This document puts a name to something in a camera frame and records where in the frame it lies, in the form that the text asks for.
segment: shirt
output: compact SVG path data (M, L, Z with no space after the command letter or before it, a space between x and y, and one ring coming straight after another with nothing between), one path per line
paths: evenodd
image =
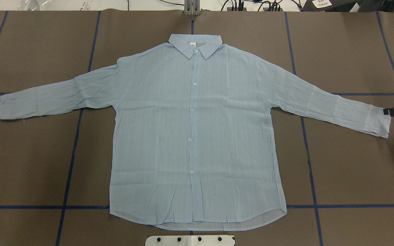
M169 230L248 230L287 213L272 107L384 138L391 120L220 36L178 34L115 65L3 95L0 119L108 106L110 213Z

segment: long-sleeve button-up shirt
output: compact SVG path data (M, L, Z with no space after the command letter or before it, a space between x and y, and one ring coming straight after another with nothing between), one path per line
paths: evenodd
M210 35L173 34L116 65L0 99L0 119L113 106L110 213L170 230L247 230L287 213L272 107L385 138L390 125L381 108Z

